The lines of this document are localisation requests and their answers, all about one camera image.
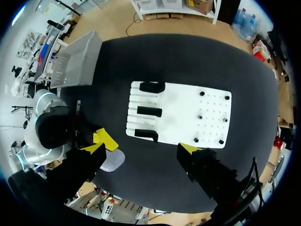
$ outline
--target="white plastic bin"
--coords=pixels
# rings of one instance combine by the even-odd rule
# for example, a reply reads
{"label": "white plastic bin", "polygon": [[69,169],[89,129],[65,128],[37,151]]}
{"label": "white plastic bin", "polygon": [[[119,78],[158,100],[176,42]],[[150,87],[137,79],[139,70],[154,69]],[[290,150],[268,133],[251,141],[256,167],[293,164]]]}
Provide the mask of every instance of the white plastic bin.
{"label": "white plastic bin", "polygon": [[159,0],[135,0],[143,11],[159,8]]}
{"label": "white plastic bin", "polygon": [[92,85],[103,41],[95,31],[75,40],[59,53],[51,76],[51,88]]}
{"label": "white plastic bin", "polygon": [[182,0],[162,0],[164,8],[167,9],[182,9]]}

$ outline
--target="black table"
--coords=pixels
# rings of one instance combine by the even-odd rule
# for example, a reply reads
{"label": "black table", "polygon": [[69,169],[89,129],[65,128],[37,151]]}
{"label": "black table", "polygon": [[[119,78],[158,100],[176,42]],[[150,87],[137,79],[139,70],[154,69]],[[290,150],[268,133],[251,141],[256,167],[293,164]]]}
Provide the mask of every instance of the black table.
{"label": "black table", "polygon": [[152,34],[105,41],[92,86],[62,90],[70,106],[81,100],[88,120],[102,125],[125,153],[115,172],[99,170],[94,183],[137,204],[159,210],[212,211],[210,200],[191,183],[176,159],[175,145],[126,135],[132,81],[165,81],[232,93],[230,128],[217,157],[244,178],[257,158],[261,173],[277,127],[274,73],[253,56],[227,44],[188,35]]}

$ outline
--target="white shelf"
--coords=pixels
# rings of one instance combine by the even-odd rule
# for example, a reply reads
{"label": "white shelf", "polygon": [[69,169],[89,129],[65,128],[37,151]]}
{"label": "white shelf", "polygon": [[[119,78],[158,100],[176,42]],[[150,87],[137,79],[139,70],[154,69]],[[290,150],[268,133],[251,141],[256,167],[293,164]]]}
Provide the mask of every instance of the white shelf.
{"label": "white shelf", "polygon": [[153,10],[142,10],[140,9],[140,12],[142,15],[144,14],[152,14],[152,13],[183,13],[183,14],[191,14],[191,15],[197,15],[197,16],[205,16],[208,18],[214,18],[213,11],[210,11],[207,15],[197,12],[191,8],[188,8],[187,6],[183,5],[182,9],[168,9],[164,8],[163,5],[160,5],[159,8],[153,9]]}
{"label": "white shelf", "polygon": [[132,3],[137,15],[139,16],[139,19],[143,20],[143,15],[145,14],[156,14],[156,13],[183,13],[183,14],[191,14],[191,15],[197,15],[197,16],[204,16],[213,19],[212,24],[216,24],[217,17],[220,11],[221,7],[221,1],[222,0],[214,0],[214,9],[215,13],[213,11],[210,11],[207,15],[197,12],[196,10],[193,10],[191,8],[188,8],[185,3],[183,2],[182,9],[170,9],[165,8],[163,3],[159,3],[159,7],[157,9],[153,10],[143,10],[141,9],[138,4],[135,2],[135,0],[130,0]]}

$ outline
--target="white perforated board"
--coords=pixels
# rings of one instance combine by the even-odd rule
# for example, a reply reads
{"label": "white perforated board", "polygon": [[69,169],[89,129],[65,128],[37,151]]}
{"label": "white perforated board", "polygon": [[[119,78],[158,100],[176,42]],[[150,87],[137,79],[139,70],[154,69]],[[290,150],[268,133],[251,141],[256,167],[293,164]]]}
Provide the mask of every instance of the white perforated board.
{"label": "white perforated board", "polygon": [[[182,142],[203,148],[225,147],[231,115],[230,92],[165,83],[165,90],[154,94],[140,91],[140,83],[134,81],[131,85],[126,129],[128,136],[135,137],[135,129],[150,129],[158,133],[158,142],[161,143],[177,145]],[[138,106],[161,108],[162,116],[137,114]],[[152,140],[148,137],[136,138]]]}

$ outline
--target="cable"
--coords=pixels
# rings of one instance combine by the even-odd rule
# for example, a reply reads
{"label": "cable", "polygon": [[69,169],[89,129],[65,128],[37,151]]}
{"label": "cable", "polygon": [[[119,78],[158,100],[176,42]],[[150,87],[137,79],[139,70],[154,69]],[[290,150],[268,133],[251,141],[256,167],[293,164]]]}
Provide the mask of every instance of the cable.
{"label": "cable", "polygon": [[256,158],[253,158],[254,161],[254,170],[255,170],[255,174],[256,174],[256,183],[258,186],[258,192],[259,192],[259,198],[260,198],[260,203],[259,203],[259,208],[262,206],[262,203],[265,204],[263,197],[262,197],[262,192],[261,192],[261,186],[260,186],[260,182],[259,182],[259,175],[258,175],[258,169],[257,169],[257,163],[256,163]]}
{"label": "cable", "polygon": [[31,99],[33,99],[28,93],[26,93],[26,92],[24,91],[24,89],[22,89],[21,86],[20,86],[20,90],[21,90],[24,94],[26,94],[27,96],[29,96]]}
{"label": "cable", "polygon": [[13,129],[14,127],[10,127],[8,129],[1,129],[0,131],[6,131],[6,130],[10,130],[10,129]]}
{"label": "cable", "polygon": [[137,13],[134,13],[134,16],[133,16],[133,22],[127,27],[126,33],[127,33],[127,30],[128,30],[133,24],[138,24],[138,23],[140,23],[140,22],[142,21],[141,19],[135,20],[135,15],[137,15]]}
{"label": "cable", "polygon": [[165,214],[167,214],[167,213],[162,213],[162,214],[160,214],[160,215],[157,215],[157,216],[155,216],[155,217],[149,219],[149,221],[150,221],[150,220],[153,220],[153,219],[155,219],[155,218],[157,218],[157,217],[160,217],[160,216],[162,216],[162,215],[165,215]]}

